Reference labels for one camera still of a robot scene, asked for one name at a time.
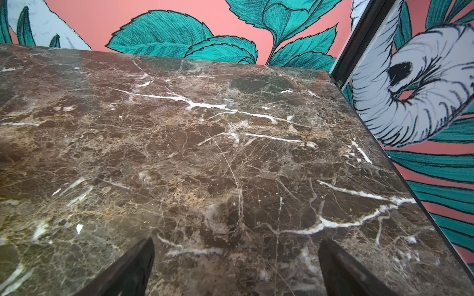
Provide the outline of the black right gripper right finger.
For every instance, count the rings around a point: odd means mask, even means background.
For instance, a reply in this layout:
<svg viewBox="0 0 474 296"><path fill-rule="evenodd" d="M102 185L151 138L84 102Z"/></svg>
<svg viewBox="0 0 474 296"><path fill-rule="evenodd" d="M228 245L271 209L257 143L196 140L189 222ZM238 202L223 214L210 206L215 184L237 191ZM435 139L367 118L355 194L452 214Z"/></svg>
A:
<svg viewBox="0 0 474 296"><path fill-rule="evenodd" d="M397 295L331 239L320 243L318 259L329 296Z"/></svg>

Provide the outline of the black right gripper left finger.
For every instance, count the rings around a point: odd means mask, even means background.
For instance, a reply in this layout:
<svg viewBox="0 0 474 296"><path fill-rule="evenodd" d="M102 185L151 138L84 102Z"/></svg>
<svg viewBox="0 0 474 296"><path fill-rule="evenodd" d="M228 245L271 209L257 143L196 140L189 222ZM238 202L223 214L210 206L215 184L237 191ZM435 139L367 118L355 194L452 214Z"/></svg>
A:
<svg viewBox="0 0 474 296"><path fill-rule="evenodd" d="M78 296L143 296L154 264L151 238L143 239L77 292Z"/></svg>

